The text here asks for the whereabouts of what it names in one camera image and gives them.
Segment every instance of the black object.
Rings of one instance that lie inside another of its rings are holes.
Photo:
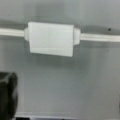
[[[17,75],[0,72],[0,120],[12,119],[18,103]]]

